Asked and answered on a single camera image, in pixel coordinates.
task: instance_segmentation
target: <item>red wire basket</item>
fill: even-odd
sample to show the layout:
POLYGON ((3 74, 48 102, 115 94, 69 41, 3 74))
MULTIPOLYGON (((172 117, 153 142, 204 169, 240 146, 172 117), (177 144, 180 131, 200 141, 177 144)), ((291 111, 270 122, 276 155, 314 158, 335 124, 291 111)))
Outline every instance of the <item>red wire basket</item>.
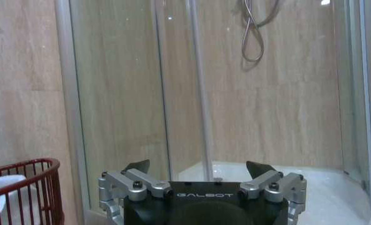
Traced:
POLYGON ((1 224, 64 224, 56 159, 40 158, 0 167, 1 224))

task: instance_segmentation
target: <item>screw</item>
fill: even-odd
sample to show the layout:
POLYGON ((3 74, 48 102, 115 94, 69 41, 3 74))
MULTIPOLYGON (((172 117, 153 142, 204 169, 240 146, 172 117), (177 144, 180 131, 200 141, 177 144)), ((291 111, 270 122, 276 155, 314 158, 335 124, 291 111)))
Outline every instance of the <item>screw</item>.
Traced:
POLYGON ((248 193, 247 193, 244 190, 239 190, 239 191, 238 191, 238 194, 239 194, 239 196, 240 196, 242 199, 247 199, 248 193))
POLYGON ((135 188, 135 189, 141 189, 141 188, 143 188, 143 182, 141 182, 140 180, 136 180, 136 181, 133 182, 133 188, 135 188))
POLYGON ((276 183, 276 182, 274 182, 274 183, 271 183, 270 185, 268 185, 268 188, 271 189, 271 190, 279 190, 279 187, 280 187, 280 185, 276 183))
POLYGON ((173 190, 172 189, 165 190, 163 194, 164 199, 168 199, 172 196, 173 196, 173 190))

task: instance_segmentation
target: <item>shower door frame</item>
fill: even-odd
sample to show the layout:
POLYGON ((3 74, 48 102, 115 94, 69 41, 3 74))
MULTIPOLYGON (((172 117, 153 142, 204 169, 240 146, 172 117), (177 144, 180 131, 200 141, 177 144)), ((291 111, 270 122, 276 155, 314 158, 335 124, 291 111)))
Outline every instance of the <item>shower door frame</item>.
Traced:
MULTIPOLYGON (((359 3, 364 3, 364 15, 363 23, 364 28, 362 29, 362 37, 366 38, 366 43, 362 43, 362 47, 366 48, 366 61, 367 64, 367 82, 366 82, 366 94, 367 104, 366 112, 371 115, 371 1, 360 0, 359 3)), ((104 224, 107 217, 97 212, 91 210, 89 193, 88 193, 88 176, 87 176, 87 165, 85 165, 85 152, 84 152, 84 137, 81 128, 81 115, 80 115, 80 102, 79 102, 79 87, 77 87, 77 71, 76 71, 76 59, 75 59, 75 45, 73 45, 73 33, 72 33, 72 20, 71 20, 71 9, 69 0, 56 0, 56 20, 59 30, 59 50, 60 50, 60 63, 61 63, 61 75, 63 75, 63 87, 64 87, 64 101, 67 110, 67 123, 68 123, 68 143, 69 143, 69 155, 71 155, 71 166, 73 174, 73 190, 76 199, 76 212, 77 221, 81 224, 104 224)), ((371 137, 371 119, 370 129, 367 130, 367 136, 371 137)))

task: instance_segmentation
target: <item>tiled wall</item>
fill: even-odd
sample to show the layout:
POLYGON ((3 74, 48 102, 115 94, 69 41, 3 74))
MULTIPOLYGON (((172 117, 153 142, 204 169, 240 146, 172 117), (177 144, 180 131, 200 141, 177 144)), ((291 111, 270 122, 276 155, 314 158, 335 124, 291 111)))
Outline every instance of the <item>tiled wall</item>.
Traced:
MULTIPOLYGON (((242 1, 199 0, 214 160, 342 168, 332 4, 287 0, 262 28, 264 56, 242 59, 242 1)), ((254 1, 256 20, 274 1, 254 1)), ((258 54, 250 37, 247 54, 258 54)))
POLYGON ((0 165, 60 160, 65 224, 77 224, 53 0, 0 0, 0 165))

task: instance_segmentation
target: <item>aluminum frame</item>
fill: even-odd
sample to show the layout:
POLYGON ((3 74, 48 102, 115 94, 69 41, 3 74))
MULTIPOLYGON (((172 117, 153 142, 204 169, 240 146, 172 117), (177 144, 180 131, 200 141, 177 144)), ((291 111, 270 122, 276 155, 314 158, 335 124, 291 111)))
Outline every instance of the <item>aluminum frame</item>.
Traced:
MULTIPOLYGON (((196 6, 195 0, 191 1, 192 11, 192 25, 195 35, 195 49, 196 49, 196 60, 200 59, 200 51, 198 44, 198 17, 196 17, 196 6)), ((367 1, 359 0, 359 6, 363 14, 360 14, 360 29, 362 29, 362 48, 364 48, 364 54, 362 53, 362 61, 366 64, 366 78, 364 78, 364 105, 366 105, 366 120, 367 124, 367 138, 368 146, 367 151, 371 159, 371 66, 368 65, 368 59, 371 54, 371 35, 367 33, 367 26, 371 24, 368 21, 367 11, 371 7, 364 6, 368 4, 367 1)), ((104 223, 107 218, 93 212, 89 206, 89 193, 88 193, 88 177, 87 177, 87 164, 85 164, 85 153, 84 153, 84 138, 81 128, 81 114, 80 114, 80 101, 79 101, 79 87, 77 87, 77 72, 76 72, 76 59, 75 59, 75 46, 73 46, 73 33, 72 33, 72 21, 71 21, 71 9, 69 0, 56 0, 56 20, 57 20, 57 31, 59 31, 59 50, 60 50, 60 63, 61 63, 61 75, 63 75, 63 86, 64 86, 64 99, 65 99, 65 110, 67 110, 67 123, 68 123, 68 142, 71 152, 71 164, 72 164, 72 175, 73 175, 73 189, 77 207, 77 220, 81 224, 97 224, 104 223)), ((202 73, 202 62, 199 64, 199 78, 203 79, 202 73)), ((210 141, 210 133, 206 131, 206 141, 210 141)), ((210 152, 206 152, 206 158, 210 158, 210 152)), ((211 168, 210 160, 206 161, 207 167, 211 168)), ((210 169, 206 172, 208 179, 212 179, 210 169)), ((371 160, 370 160, 370 179, 371 179, 371 160)))

